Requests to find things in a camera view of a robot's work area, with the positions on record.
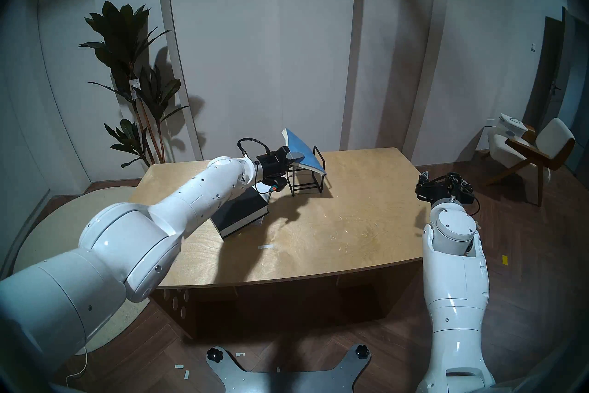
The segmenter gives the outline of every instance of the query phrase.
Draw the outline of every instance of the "chair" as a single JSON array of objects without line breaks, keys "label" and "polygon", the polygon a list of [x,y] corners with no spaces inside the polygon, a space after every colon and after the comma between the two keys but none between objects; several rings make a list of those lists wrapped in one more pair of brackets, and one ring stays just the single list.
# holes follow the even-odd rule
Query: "chair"
[{"label": "chair", "polygon": [[504,177],[518,173],[524,181],[538,182],[538,206],[542,206],[544,183],[550,182],[550,171],[559,169],[575,146],[575,137],[559,118],[553,118],[536,136],[533,128],[518,138],[506,138],[489,131],[489,155],[507,169],[490,178],[485,185],[499,182]]}]

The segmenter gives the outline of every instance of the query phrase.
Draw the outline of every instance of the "metal plate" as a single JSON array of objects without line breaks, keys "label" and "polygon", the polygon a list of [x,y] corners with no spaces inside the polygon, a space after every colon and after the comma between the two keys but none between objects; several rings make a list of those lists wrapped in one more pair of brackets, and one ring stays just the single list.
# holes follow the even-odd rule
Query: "metal plate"
[{"label": "metal plate", "polygon": [[372,357],[370,351],[366,358],[358,357],[359,345],[354,344],[330,371],[247,372],[222,347],[215,348],[223,352],[223,359],[215,362],[207,358],[207,363],[219,376],[227,393],[352,393],[356,378]]}]

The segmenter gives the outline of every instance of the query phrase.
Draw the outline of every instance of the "white container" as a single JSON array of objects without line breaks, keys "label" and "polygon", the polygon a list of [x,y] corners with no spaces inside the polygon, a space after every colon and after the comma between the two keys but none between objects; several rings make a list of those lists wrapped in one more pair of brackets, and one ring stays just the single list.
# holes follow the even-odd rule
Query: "white container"
[{"label": "white container", "polygon": [[507,114],[499,116],[499,121],[495,127],[495,134],[500,134],[506,138],[520,139],[526,131],[528,131],[528,128],[520,120]]}]

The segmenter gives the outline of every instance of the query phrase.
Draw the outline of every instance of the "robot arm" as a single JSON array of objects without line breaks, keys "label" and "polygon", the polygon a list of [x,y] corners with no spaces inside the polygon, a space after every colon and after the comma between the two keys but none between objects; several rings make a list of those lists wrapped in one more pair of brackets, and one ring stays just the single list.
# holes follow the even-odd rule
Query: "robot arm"
[{"label": "robot arm", "polygon": [[262,180],[272,190],[302,155],[287,147],[256,157],[219,157],[153,206],[117,203],[97,214],[79,247],[0,282],[0,312],[48,374],[80,350],[125,298],[145,299],[180,253],[181,241],[226,201]]},{"label": "robot arm", "polygon": [[422,174],[416,186],[418,198],[432,203],[422,242],[424,298],[433,338],[420,393],[465,393],[495,383],[481,353],[489,299],[487,263],[476,223],[462,206],[472,203],[474,195],[460,175],[444,177],[429,181]]}]

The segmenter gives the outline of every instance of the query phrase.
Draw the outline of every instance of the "plant stem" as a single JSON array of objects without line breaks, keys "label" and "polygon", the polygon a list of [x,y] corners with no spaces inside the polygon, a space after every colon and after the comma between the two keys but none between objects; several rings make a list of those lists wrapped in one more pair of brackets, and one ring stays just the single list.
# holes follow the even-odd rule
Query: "plant stem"
[{"label": "plant stem", "polygon": [[161,156],[164,159],[162,163],[165,163],[165,152],[164,152],[164,141],[161,138],[161,123],[157,123],[157,134],[160,135],[160,149],[161,149]]},{"label": "plant stem", "polygon": [[153,148],[156,150],[157,158],[160,159],[160,163],[163,163],[163,159],[161,158],[160,150],[157,148],[156,137],[153,135],[153,130],[151,129],[151,123],[149,122],[149,117],[147,116],[147,112],[145,112],[145,107],[143,106],[143,101],[139,100],[139,106],[141,106],[141,110],[143,111],[143,115],[145,115],[145,120],[147,122],[147,131],[149,131],[149,135],[151,136],[151,141],[153,142]]},{"label": "plant stem", "polygon": [[[135,111],[135,117],[137,117],[137,121],[139,122],[139,128],[141,129],[141,132],[143,132],[143,122],[141,122],[141,117],[139,117],[139,112],[137,112],[137,102],[133,100],[131,105],[133,106],[133,111]],[[149,143],[147,143],[147,153],[149,154],[151,164],[156,164],[156,161],[153,159],[153,155],[151,154],[151,148],[149,147]]]}]

